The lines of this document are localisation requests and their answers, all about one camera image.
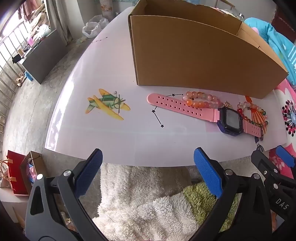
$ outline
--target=constellation drawing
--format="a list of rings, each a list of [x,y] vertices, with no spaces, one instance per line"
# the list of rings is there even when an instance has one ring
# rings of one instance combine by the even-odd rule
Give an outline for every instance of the constellation drawing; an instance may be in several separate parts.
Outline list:
[[[176,96],[176,95],[183,95],[183,94],[171,94],[171,95],[167,95],[167,96]],[[157,108],[157,106],[152,110],[152,113],[153,113],[153,114],[155,115],[155,117],[157,118],[157,120],[158,120],[158,122],[159,122],[159,124],[160,124],[160,127],[163,128],[164,125],[160,122],[159,118],[158,118],[157,115],[156,115],[156,108]]]

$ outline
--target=smartwatch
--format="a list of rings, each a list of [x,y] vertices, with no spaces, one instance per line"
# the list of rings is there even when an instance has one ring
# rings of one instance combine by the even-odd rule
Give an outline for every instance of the smartwatch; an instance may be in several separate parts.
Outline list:
[[[149,94],[147,96],[147,102],[151,105],[189,115],[197,119],[215,122],[220,131],[228,135],[238,136],[241,133],[247,133],[261,139],[263,138],[261,127],[244,120],[237,111],[227,107],[218,109],[195,108],[186,105],[182,100],[156,93]]]

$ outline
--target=blue gripper pad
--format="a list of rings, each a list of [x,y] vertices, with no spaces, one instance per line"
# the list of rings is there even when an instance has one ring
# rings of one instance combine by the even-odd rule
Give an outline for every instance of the blue gripper pad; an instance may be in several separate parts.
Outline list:
[[[205,154],[201,147],[198,147],[194,151],[193,158],[194,163],[202,175],[202,178],[211,194],[219,198],[223,192],[222,181],[218,173],[209,162],[209,157]]]
[[[85,195],[102,163],[103,153],[100,149],[95,149],[91,156],[86,160],[85,166],[75,179],[74,194],[76,198]]]
[[[280,159],[283,160],[283,162],[288,166],[288,167],[294,167],[295,162],[294,162],[294,157],[285,150],[282,146],[277,146],[276,147],[276,154],[280,157]]]

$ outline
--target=concrete floor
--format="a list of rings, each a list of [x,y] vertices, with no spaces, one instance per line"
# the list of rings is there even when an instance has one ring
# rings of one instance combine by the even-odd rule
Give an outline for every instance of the concrete floor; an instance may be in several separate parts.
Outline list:
[[[42,153],[48,174],[60,175],[66,169],[73,169],[79,158],[59,154],[44,148],[48,125],[59,95],[77,61],[92,39],[80,45],[71,43],[69,52],[52,69],[43,83],[25,80],[18,89],[7,116],[3,136],[2,158],[8,150],[27,155],[29,151]],[[81,203],[94,217],[101,201],[99,174],[95,177],[88,192],[80,198]]]

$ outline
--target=red shopping bag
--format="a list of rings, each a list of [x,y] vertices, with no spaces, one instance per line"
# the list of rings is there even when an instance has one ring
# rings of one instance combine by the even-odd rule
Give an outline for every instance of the red shopping bag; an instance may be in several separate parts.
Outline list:
[[[7,164],[9,171],[9,181],[12,186],[14,194],[24,194],[28,195],[22,174],[20,172],[20,164],[26,156],[15,153],[13,151],[8,151],[7,154]]]

